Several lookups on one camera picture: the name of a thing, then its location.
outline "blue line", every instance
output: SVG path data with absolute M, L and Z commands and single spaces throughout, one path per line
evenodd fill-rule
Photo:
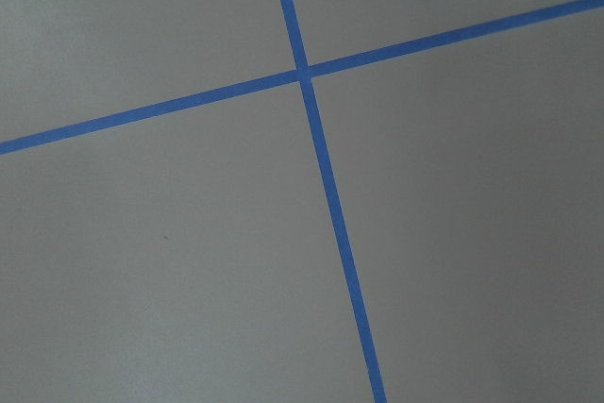
M 350 301 L 357 322 L 359 337 L 361 338 L 361 347 L 367 365 L 371 389 L 376 403 L 386 403 L 386 393 L 384 391 L 381 373 L 379 372 L 378 356 L 371 335 L 371 328 L 369 328 L 367 311 L 365 310 L 365 304 L 362 299 L 361 284 L 359 283 L 359 276 L 357 275 L 357 268 L 352 255 L 348 232 L 346 231 L 344 213 L 342 211 L 342 204 L 340 203 L 340 196 L 338 195 L 335 176 L 333 175 L 331 159 L 329 158 L 321 115 L 319 113 L 314 88 L 312 87 L 312 79 L 307 63 L 306 52 L 304 50 L 302 34 L 300 33 L 300 26 L 295 14 L 294 0 L 280 1 L 281 8 L 283 9 L 283 17 L 285 18 L 285 24 L 290 37 L 290 43 L 292 45 L 295 67 L 300 81 L 300 90 L 302 91 L 304 106 L 309 119 L 310 134 L 312 136 L 312 142 L 314 143 L 314 151 L 319 161 L 319 169 L 321 171 L 321 178 L 323 179 L 327 205 L 329 206 L 329 214 L 331 215 L 331 223 L 333 224 L 338 250 L 340 251 L 340 258 L 344 268 L 346 285 L 348 286 Z
M 31 148 L 33 146 L 45 143 L 62 141 L 70 137 L 89 134 L 94 131 L 100 131 L 109 127 L 126 125 L 128 123 L 138 122 L 147 118 L 165 115 L 166 113 L 176 112 L 178 110 L 190 109 L 196 106 L 221 101 L 224 99 L 259 92 L 261 90 L 271 89 L 281 85 L 297 82 L 297 73 L 294 70 L 277 75 L 260 77 L 258 79 L 248 80 L 239 84 L 228 85 L 220 89 L 209 90 L 197 94 L 183 96 L 181 98 L 164 101 L 162 103 L 145 106 L 133 110 L 127 110 L 120 113 L 114 113 L 106 117 L 88 120 L 74 125 L 58 127 L 48 131 L 39 132 L 30 136 L 13 139 L 11 141 L 0 143 L 0 155 L 13 153 L 15 151 Z
M 434 47 L 445 46 L 454 42 L 463 42 L 465 40 L 510 30 L 523 25 L 541 23 L 542 21 L 561 18 L 562 16 L 568 16 L 601 7 L 604 7 L 604 0 L 575 0 L 554 7 L 535 9 L 534 11 L 496 19 L 487 23 L 470 25 L 468 27 L 430 35 L 429 37 L 411 40 L 409 42 L 393 44 L 373 51 L 361 52 L 360 54 L 355 54 L 353 56 L 317 63 L 310 67 L 310 76 L 315 77 L 337 73 L 342 70 L 368 65 L 378 61 L 427 51 Z

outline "blue tape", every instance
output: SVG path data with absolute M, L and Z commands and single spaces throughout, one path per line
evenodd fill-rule
M 283 17 L 285 18 L 285 25 L 287 26 L 290 43 L 292 45 L 295 67 L 300 81 L 300 90 L 302 91 L 304 106 L 309 119 L 310 134 L 314 144 L 314 151 L 319 161 L 319 169 L 321 171 L 321 178 L 323 179 L 323 187 L 327 197 L 331 223 L 333 224 L 338 250 L 340 251 L 340 259 L 342 260 L 346 285 L 348 287 L 352 309 L 357 322 L 357 330 L 359 331 L 359 337 L 361 338 L 361 348 L 367 365 L 371 389 L 376 403 L 386 403 L 386 394 L 384 392 L 381 373 L 379 371 L 378 356 L 376 354 L 371 328 L 369 327 L 367 311 L 365 310 L 365 304 L 362 299 L 361 284 L 359 283 L 359 276 L 357 274 L 357 268 L 348 239 L 344 213 L 342 211 L 342 204 L 340 203 L 340 196 L 338 195 L 335 176 L 333 175 L 331 159 L 329 158 L 321 115 L 319 113 L 314 88 L 312 87 L 306 51 L 302 41 L 302 34 L 300 33 L 300 26 L 295 14 L 294 0 L 280 1 Z
M 13 153 L 15 151 L 31 148 L 33 146 L 38 146 L 45 143 L 61 141 L 70 137 L 89 134 L 91 132 L 100 131 L 109 127 L 138 122 L 146 118 L 158 117 L 160 115 L 176 112 L 178 110 L 202 106 L 204 104 L 221 101 L 235 96 L 240 96 L 242 94 L 259 92 L 261 90 L 291 84 L 293 82 L 297 82 L 297 80 L 298 78 L 296 71 L 292 70 L 285 73 L 279 73 L 277 75 L 248 80 L 239 84 L 228 85 L 220 89 L 183 96 L 182 98 L 164 101 L 162 103 L 145 106 L 143 108 L 114 113 L 106 117 L 88 120 L 75 125 L 58 127 L 56 129 L 32 134 L 31 136 L 25 136 L 19 139 L 2 142 L 0 143 L 0 155 L 6 155 L 7 153 Z
M 487 23 L 470 25 L 448 32 L 430 35 L 425 38 L 401 42 L 373 51 L 361 52 L 353 56 L 318 63 L 310 67 L 310 76 L 315 77 L 337 73 L 339 71 L 376 63 L 378 61 L 427 51 L 434 47 L 446 46 L 454 42 L 463 42 L 484 35 L 503 32 L 524 25 L 541 23 L 542 21 L 561 18 L 562 16 L 568 16 L 570 14 L 581 13 L 583 11 L 601 7 L 604 7 L 604 0 L 575 0 L 554 7 L 535 9 L 534 11 L 496 19 Z

